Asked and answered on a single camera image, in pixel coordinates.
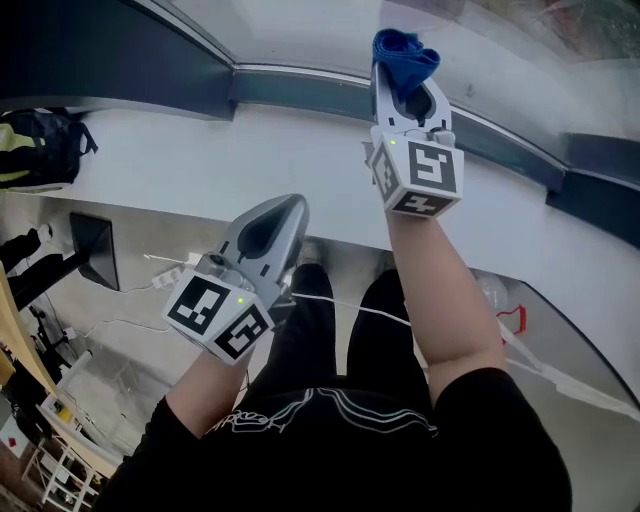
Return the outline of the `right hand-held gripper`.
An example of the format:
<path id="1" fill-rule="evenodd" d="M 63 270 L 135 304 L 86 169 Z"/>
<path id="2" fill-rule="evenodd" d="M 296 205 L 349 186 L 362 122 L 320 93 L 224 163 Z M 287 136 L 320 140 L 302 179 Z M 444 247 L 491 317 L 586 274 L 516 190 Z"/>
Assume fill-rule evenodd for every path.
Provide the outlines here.
<path id="1" fill-rule="evenodd" d="M 400 114 L 385 64 L 371 72 L 373 149 L 367 157 L 388 213 L 436 218 L 463 196 L 464 153 L 455 147 L 449 101 L 435 82 L 423 82 L 405 101 L 419 127 L 399 128 Z"/>

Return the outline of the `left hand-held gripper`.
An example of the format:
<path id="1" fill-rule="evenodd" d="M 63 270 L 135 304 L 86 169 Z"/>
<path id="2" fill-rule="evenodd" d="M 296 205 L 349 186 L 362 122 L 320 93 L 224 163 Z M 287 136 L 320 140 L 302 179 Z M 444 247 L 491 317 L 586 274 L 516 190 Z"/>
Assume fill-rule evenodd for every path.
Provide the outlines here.
<path id="1" fill-rule="evenodd" d="M 301 194 L 264 201 L 236 218 L 217 253 L 185 270 L 162 319 L 228 365 L 284 323 L 294 300 L 284 277 L 295 264 L 309 223 Z"/>

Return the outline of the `blue cloth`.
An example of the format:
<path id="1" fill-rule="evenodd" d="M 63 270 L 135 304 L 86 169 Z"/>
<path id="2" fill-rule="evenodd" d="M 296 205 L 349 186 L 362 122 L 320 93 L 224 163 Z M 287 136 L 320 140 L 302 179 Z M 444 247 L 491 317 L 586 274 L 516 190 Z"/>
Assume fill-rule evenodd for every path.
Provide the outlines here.
<path id="1" fill-rule="evenodd" d="M 372 42 L 372 64 L 384 64 L 395 85 L 398 100 L 405 103 L 439 67 L 439 53 L 427 48 L 416 33 L 386 28 Z"/>

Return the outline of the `clear window glass pane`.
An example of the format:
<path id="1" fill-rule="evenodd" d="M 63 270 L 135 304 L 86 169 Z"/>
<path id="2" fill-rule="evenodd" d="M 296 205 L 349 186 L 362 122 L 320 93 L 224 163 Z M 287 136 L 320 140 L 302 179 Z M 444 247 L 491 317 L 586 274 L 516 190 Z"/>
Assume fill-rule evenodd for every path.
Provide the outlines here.
<path id="1" fill-rule="evenodd" d="M 640 165 L 640 0 L 151 0 L 238 64 L 365 79 L 386 28 L 438 52 L 434 78 L 477 126 L 568 166 Z"/>

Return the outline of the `person's left forearm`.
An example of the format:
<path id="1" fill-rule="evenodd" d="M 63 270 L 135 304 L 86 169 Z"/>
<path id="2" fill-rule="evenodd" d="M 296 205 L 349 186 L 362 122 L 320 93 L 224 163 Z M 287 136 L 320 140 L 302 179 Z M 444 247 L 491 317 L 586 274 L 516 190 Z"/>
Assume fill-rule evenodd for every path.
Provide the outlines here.
<path id="1" fill-rule="evenodd" d="M 196 438 L 232 411 L 251 355 L 228 365 L 203 351 L 166 395 L 171 411 Z"/>

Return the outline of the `person's right forearm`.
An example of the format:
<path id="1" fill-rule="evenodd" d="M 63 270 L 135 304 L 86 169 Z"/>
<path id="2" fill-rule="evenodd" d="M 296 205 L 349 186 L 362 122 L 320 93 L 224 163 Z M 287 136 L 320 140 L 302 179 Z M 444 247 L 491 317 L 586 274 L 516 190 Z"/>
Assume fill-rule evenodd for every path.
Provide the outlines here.
<path id="1" fill-rule="evenodd" d="M 437 220 L 395 213 L 386 220 L 431 401 L 465 374 L 505 369 L 498 321 Z"/>

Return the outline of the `person's left grey shoe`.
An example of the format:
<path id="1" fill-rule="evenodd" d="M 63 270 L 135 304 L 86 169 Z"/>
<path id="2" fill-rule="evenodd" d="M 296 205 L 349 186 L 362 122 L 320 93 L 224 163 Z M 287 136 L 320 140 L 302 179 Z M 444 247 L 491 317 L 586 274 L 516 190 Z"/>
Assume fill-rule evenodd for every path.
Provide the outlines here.
<path id="1" fill-rule="evenodd" d="M 296 260 L 296 267 L 307 264 L 323 266 L 325 259 L 325 247 L 317 240 L 309 239 L 302 243 L 299 255 Z"/>

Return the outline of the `white windowsill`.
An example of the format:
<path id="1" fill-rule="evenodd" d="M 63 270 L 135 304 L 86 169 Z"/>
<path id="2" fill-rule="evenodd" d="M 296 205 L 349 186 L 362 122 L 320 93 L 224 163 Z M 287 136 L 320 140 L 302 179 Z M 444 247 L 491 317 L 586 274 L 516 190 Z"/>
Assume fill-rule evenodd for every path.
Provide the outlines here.
<path id="1" fill-rule="evenodd" d="M 230 220 L 300 193 L 314 235 L 388 243 L 366 123 L 249 106 L 229 123 L 102 110 L 86 124 L 98 151 L 61 198 Z M 640 314 L 640 251 L 545 199 L 540 186 L 469 156 L 462 200 L 441 224 L 470 266 L 529 282 L 570 317 Z"/>

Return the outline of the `white power strip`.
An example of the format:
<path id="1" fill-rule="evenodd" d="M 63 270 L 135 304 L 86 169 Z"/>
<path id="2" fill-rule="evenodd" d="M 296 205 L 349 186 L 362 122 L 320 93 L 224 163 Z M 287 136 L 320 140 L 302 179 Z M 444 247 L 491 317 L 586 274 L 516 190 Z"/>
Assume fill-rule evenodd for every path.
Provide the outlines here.
<path id="1" fill-rule="evenodd" d="M 182 266 L 175 266 L 165 270 L 152 278 L 152 285 L 156 289 L 173 289 L 180 280 L 183 272 L 184 268 Z"/>

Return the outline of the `person's black trousers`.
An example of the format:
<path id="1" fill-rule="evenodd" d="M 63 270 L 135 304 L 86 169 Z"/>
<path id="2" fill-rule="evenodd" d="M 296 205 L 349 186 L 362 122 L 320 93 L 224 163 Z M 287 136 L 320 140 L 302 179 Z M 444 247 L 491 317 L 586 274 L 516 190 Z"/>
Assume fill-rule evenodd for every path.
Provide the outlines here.
<path id="1" fill-rule="evenodd" d="M 265 416 L 291 406 L 308 420 L 344 422 L 375 432 L 429 428 L 432 406 L 414 354 L 404 295 L 395 269 L 368 287 L 351 331 L 347 370 L 336 367 L 336 318 L 326 271 L 303 264 L 293 275 L 299 299 L 274 337 L 266 366 L 242 409 Z"/>

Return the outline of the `person's black t-shirt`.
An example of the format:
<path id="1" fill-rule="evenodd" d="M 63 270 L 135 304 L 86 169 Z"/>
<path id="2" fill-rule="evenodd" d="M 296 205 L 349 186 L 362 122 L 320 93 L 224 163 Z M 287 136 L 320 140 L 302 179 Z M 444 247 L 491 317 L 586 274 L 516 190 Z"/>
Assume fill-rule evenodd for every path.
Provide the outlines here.
<path id="1" fill-rule="evenodd" d="M 202 438 L 166 402 L 94 512 L 572 512 L 568 471 L 504 371 L 451 383 L 432 415 L 316 387 L 244 402 Z"/>

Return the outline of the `green black backpack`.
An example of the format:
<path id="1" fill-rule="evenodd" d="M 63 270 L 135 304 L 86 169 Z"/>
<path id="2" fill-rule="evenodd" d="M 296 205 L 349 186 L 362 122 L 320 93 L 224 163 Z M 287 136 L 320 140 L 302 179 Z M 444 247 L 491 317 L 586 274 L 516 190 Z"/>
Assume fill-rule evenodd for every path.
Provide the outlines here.
<path id="1" fill-rule="evenodd" d="M 98 146 L 80 113 L 65 108 L 0 112 L 0 191 L 39 193 L 74 183 Z"/>

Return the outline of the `dark window frame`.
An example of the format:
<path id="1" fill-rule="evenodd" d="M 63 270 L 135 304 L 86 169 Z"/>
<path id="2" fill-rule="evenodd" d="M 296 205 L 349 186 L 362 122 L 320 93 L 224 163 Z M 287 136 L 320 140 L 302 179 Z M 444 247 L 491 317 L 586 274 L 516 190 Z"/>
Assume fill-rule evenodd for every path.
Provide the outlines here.
<path id="1" fill-rule="evenodd" d="M 157 107 L 230 120 L 238 103 L 368 121 L 367 84 L 236 71 L 135 0 L 0 0 L 0 107 Z M 546 187 L 547 202 L 640 249 L 640 142 L 567 133 L 564 155 L 465 110 L 463 150 Z"/>

